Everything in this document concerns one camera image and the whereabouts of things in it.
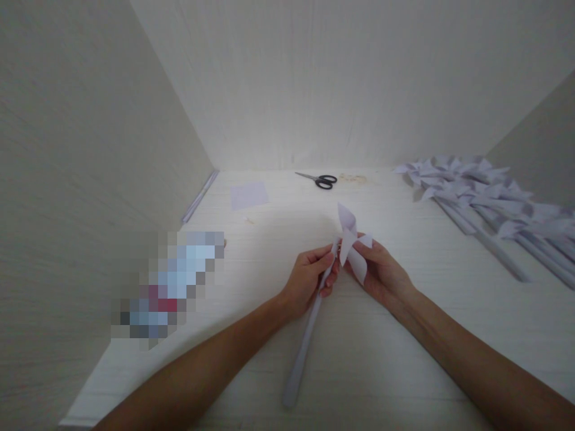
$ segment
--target paper scrap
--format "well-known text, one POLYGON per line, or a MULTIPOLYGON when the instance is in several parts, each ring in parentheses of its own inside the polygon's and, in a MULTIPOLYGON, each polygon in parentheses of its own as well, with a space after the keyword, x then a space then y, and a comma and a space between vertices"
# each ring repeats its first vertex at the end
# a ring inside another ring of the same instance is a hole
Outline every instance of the paper scrap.
POLYGON ((232 197, 232 211, 267 204, 270 201, 262 181, 231 187, 230 194, 232 197))

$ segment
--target scissors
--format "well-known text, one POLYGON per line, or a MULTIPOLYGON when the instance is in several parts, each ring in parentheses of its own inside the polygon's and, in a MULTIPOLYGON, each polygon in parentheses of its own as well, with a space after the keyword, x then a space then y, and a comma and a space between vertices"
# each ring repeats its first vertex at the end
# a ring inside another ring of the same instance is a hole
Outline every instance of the scissors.
POLYGON ((334 184, 337 183, 337 178, 335 178, 333 175, 320 175, 319 177, 313 177, 312 175, 300 174, 299 172, 296 172, 296 174, 314 180, 316 182, 316 186, 324 190, 333 189, 334 184))

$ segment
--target scissor blade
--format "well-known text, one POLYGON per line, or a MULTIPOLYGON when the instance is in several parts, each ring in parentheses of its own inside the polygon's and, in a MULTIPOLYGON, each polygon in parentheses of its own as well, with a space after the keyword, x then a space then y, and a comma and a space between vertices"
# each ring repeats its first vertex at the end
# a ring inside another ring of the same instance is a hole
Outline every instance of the scissor blade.
POLYGON ((314 180, 314 181, 315 181, 315 180, 318 180, 317 177, 312 177, 311 175, 302 174, 302 173, 300 173, 300 172, 296 172, 296 174, 301 175, 302 177, 305 177, 305 178, 309 178, 309 179, 314 180))

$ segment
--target white wall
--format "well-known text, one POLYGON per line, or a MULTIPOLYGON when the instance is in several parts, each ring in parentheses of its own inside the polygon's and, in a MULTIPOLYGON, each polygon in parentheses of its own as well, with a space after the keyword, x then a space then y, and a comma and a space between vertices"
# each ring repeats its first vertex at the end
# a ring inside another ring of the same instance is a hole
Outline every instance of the white wall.
POLYGON ((575 68, 570 0, 131 3, 220 169, 485 154, 575 68))
POLYGON ((46 430, 137 286, 119 238, 178 230, 213 168, 127 0, 3 2, 0 28, 0 429, 46 430))
POLYGON ((534 200, 575 209, 575 71, 488 153, 534 200))

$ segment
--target forearm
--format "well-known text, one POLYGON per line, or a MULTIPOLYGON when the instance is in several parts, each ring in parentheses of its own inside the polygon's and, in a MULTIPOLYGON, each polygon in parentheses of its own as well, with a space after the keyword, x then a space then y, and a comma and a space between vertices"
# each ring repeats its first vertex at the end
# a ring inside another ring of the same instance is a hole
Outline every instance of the forearm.
POLYGON ((413 290, 386 306, 499 429, 572 429, 575 406, 413 290))
POLYGON ((288 320, 281 298, 270 299, 162 368, 95 430, 186 429, 288 320))

